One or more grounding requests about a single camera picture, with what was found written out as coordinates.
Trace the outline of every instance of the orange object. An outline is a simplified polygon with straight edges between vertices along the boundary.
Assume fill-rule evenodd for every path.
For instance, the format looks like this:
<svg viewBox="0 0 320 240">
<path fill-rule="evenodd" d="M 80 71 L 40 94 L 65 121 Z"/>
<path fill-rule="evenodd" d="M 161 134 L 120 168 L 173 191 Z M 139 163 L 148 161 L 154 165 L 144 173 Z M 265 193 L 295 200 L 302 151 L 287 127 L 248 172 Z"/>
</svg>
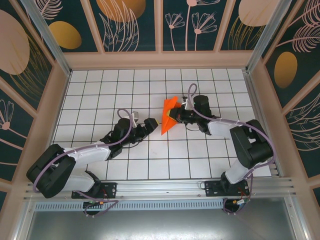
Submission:
<svg viewBox="0 0 320 240">
<path fill-rule="evenodd" d="M 181 103 L 178 102 L 178 97 L 174 96 L 171 99 L 165 99 L 163 104 L 162 112 L 162 128 L 161 135 L 165 134 L 169 129 L 171 129 L 177 122 L 169 117 L 167 113 L 173 108 L 180 108 Z"/>
</svg>

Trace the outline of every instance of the white grid floor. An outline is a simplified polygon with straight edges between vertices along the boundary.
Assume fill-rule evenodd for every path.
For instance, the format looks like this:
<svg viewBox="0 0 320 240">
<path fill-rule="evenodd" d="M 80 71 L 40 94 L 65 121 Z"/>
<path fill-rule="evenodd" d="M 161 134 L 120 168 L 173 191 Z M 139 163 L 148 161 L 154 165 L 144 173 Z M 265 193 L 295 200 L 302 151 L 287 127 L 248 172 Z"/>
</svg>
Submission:
<svg viewBox="0 0 320 240">
<path fill-rule="evenodd" d="M 161 135 L 165 99 L 186 95 L 191 83 L 208 96 L 212 114 L 243 122 L 254 112 L 241 69 L 142 69 L 73 71 L 54 134 L 62 147 L 80 147 L 103 138 L 119 120 L 118 108 L 137 111 L 138 123 L 159 127 L 137 147 L 87 169 L 101 180 L 219 178 L 236 159 L 230 139 L 187 130 L 177 124 Z M 269 167 L 255 177 L 271 176 Z"/>
</svg>

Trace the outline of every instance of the mounting plate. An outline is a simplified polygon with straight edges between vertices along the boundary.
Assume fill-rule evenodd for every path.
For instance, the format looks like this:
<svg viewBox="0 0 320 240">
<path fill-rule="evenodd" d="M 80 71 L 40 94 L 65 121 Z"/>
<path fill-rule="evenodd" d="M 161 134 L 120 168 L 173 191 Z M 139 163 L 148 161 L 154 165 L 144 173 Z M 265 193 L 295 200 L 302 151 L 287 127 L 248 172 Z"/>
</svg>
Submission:
<svg viewBox="0 0 320 240">
<path fill-rule="evenodd" d="M 248 196 L 250 194 L 248 183 L 246 180 L 242 180 L 236 184 L 233 184 L 228 192 L 225 192 L 221 187 L 220 181 L 205 181 L 204 190 L 207 197 L 241 197 L 241 191 Z"/>
<path fill-rule="evenodd" d="M 101 183 L 101 190 L 96 194 L 92 195 L 86 193 L 89 197 L 95 199 L 115 199 L 117 194 L 117 183 L 116 182 L 102 182 Z M 80 195 L 79 193 L 73 191 L 71 194 L 72 199 L 85 199 L 84 196 Z"/>
</svg>

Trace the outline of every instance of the white arm segment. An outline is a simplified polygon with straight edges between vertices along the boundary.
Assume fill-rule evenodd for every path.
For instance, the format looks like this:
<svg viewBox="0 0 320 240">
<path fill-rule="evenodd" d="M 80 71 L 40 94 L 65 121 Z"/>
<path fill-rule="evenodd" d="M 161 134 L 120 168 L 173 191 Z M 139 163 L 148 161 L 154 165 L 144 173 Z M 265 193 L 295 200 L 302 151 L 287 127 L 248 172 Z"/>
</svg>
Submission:
<svg viewBox="0 0 320 240">
<path fill-rule="evenodd" d="M 208 123 L 209 131 L 212 135 L 218 135 L 227 139 L 232 139 L 230 129 L 238 126 L 237 124 L 224 123 L 221 121 L 211 121 Z M 237 159 L 232 166 L 225 171 L 225 176 L 231 184 L 236 184 L 244 179 L 244 176 L 249 171 L 248 168 L 242 166 Z"/>
<path fill-rule="evenodd" d="M 86 172 L 84 172 L 83 167 L 87 164 L 94 162 L 106 161 L 110 155 L 110 149 L 106 147 L 95 147 L 96 145 L 104 144 L 101 141 L 91 144 L 94 148 L 89 148 L 82 150 L 81 152 L 75 152 L 68 154 L 75 160 L 75 166 L 71 172 L 71 175 L 66 182 L 63 191 L 81 191 L 88 192 L 95 181 Z M 74 148 L 65 148 L 64 151 L 72 151 Z"/>
</svg>

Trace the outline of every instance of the perforated metal strip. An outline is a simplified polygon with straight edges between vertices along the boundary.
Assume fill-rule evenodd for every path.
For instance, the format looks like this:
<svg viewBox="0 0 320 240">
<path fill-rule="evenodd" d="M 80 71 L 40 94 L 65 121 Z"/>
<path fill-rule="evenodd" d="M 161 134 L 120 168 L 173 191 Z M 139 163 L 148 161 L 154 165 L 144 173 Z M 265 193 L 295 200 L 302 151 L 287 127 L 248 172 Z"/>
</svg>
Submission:
<svg viewBox="0 0 320 240">
<path fill-rule="evenodd" d="M 35 212 L 75 212 L 83 211 L 83 201 L 38 202 Z M 88 211 L 105 210 L 112 203 L 89 208 Z M 157 201 L 120 201 L 111 211 L 127 210 L 191 210 L 191 209 L 222 209 L 222 199 L 201 200 L 157 200 Z"/>
</svg>

